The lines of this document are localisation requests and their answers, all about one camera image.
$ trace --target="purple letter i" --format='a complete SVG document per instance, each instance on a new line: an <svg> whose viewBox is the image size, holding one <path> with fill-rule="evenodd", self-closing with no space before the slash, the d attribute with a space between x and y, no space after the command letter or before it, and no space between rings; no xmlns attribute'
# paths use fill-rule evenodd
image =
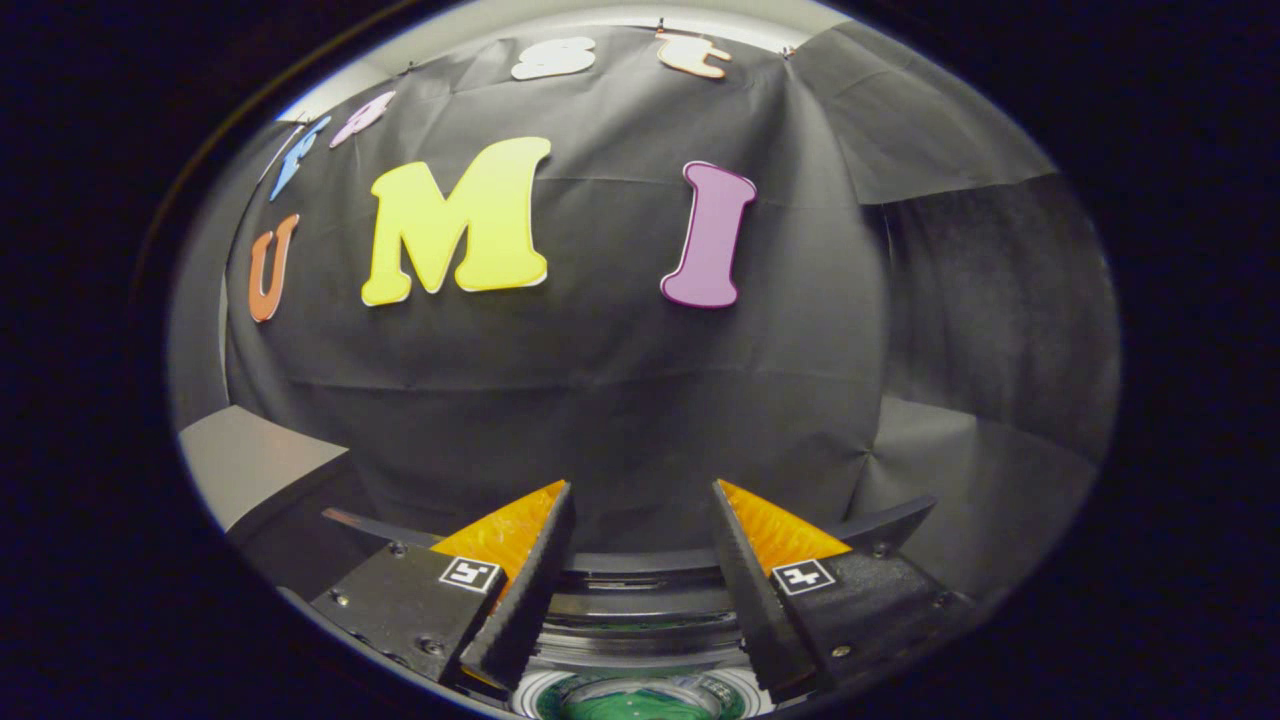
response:
<svg viewBox="0 0 1280 720"><path fill-rule="evenodd" d="M700 160L685 165L685 179L694 186L685 254L676 272L662 278L659 287L672 302L727 307L737 300L730 268L742 210L755 200L755 184Z"/></svg>

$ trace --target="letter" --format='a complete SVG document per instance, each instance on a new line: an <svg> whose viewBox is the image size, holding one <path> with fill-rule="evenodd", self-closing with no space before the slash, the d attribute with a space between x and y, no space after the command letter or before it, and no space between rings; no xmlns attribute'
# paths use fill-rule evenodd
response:
<svg viewBox="0 0 1280 720"><path fill-rule="evenodd" d="M593 47L595 41L590 37L566 37L531 45L520 54L520 64L511 68L511 77L532 79L585 70L595 63Z"/></svg>
<svg viewBox="0 0 1280 720"><path fill-rule="evenodd" d="M755 200L755 184L742 176L695 160L685 165L685 179L694 186L685 251L675 273L662 278L662 295L691 307L727 307L737 301L730 279L737 229L748 202Z"/></svg>
<svg viewBox="0 0 1280 720"><path fill-rule="evenodd" d="M387 111L387 104L390 102L394 96L394 90L384 92L369 102L365 102L361 109L352 113L351 117L347 118L347 123L338 131L338 135L333 136L333 140L329 141L329 150L338 147L348 137L374 124L374 120L383 117L383 113Z"/></svg>
<svg viewBox="0 0 1280 720"><path fill-rule="evenodd" d="M280 307L280 293L284 292L284 261L289 259L289 240L293 228L302 217L297 213L280 220L275 228L275 261L271 264L271 292L262 291L262 266L266 264L266 246L271 242L271 231L266 231L253 241L248 265L248 314L255 322L270 320Z"/></svg>
<svg viewBox="0 0 1280 720"><path fill-rule="evenodd" d="M658 59L677 70L685 70L699 77L722 78L724 70L705 63L707 56L719 58L726 63L733 56L712 45L710 40L687 35L658 33L667 42L658 49Z"/></svg>
<svg viewBox="0 0 1280 720"><path fill-rule="evenodd" d="M284 154L284 161L280 163L280 177L275 181L275 190L271 191L271 197L268 202L275 202L275 196L284 190L284 186L293 179L293 173L298 172L298 160L301 160L310 150L311 145L316 141L316 135L329 124L329 115L325 115L323 120L316 123L316 127L311 128L292 150Z"/></svg>
<svg viewBox="0 0 1280 720"><path fill-rule="evenodd" d="M552 150L541 137L503 140L485 147L445 200L426 163L384 173L371 192L378 197L374 252L365 305L388 305L408 297L412 281L401 270L401 242L428 292L444 273L467 231L467 252L454 279L468 292L534 286L547 279L547 259L534 250L530 206L534 170Z"/></svg>
<svg viewBox="0 0 1280 720"><path fill-rule="evenodd" d="M259 183L266 179L266 173L271 172L271 168L275 167L275 161L280 159L280 154L284 152L284 149L288 147L291 142L293 142L293 138L297 137L300 132L302 132L302 126L294 127L293 132L289 133L289 137L284 138L284 142L280 143L280 149L275 151L275 155L271 155L271 161L268 163L265 168L262 168L262 174L257 176Z"/></svg>

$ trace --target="black plastic mount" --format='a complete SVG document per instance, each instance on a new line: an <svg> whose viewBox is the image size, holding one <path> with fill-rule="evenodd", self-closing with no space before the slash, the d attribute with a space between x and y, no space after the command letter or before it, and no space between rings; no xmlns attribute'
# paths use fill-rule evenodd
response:
<svg viewBox="0 0 1280 720"><path fill-rule="evenodd" d="M438 683L507 583L502 566L390 543L311 602L388 659Z"/></svg>
<svg viewBox="0 0 1280 720"><path fill-rule="evenodd" d="M849 552L765 577L719 483L712 493L724 583L756 682L774 702L870 684L964 626L972 602L897 552L932 497L860 518L842 533Z"/></svg>
<svg viewBox="0 0 1280 720"><path fill-rule="evenodd" d="M819 666L819 689L892 674L961 629L973 609L893 552L854 550L777 568L769 580Z"/></svg>

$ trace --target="black cloth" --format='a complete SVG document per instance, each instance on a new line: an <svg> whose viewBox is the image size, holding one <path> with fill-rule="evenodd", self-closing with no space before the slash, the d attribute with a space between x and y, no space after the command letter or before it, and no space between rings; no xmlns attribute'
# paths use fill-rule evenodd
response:
<svg viewBox="0 0 1280 720"><path fill-rule="evenodd" d="M596 552L705 546L714 478L819 525L929 492L913 557L1002 597L1106 451L1106 264L1015 124L859 28L791 60L716 40L733 55L723 81L662 65L649 29L534 33L343 102L280 196L266 200L278 170L259 187L232 247L232 401L349 447L379 518L442 534L559 478L575 483L575 546ZM566 35L595 40L593 68L511 78L525 47ZM390 88L387 114L330 151ZM547 281L463 292L460 246L436 295L406 258L410 297L365 306L372 182L424 160L448 193L480 150L524 136L552 143L531 213ZM759 188L723 310L658 291L680 260L690 160ZM257 324L250 245L292 213L280 309Z"/></svg>
<svg viewBox="0 0 1280 720"><path fill-rule="evenodd" d="M174 269L165 357L174 432L228 405L223 364L224 309L220 306L227 254L257 178L293 123L271 123L230 160L191 223Z"/></svg>

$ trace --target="yellow letter m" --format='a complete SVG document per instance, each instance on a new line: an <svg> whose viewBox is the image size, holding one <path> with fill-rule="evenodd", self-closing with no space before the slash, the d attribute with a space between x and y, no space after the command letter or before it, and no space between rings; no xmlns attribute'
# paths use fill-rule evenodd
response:
<svg viewBox="0 0 1280 720"><path fill-rule="evenodd" d="M444 283L449 261L467 231L467 254L454 279L468 292L527 287L547 278L547 259L534 250L530 206L534 169L552 150L541 137L517 137L485 147L445 200L426 163L410 163L374 182L378 219L365 305L408 297L412 281L401 270L401 243L428 292Z"/></svg>

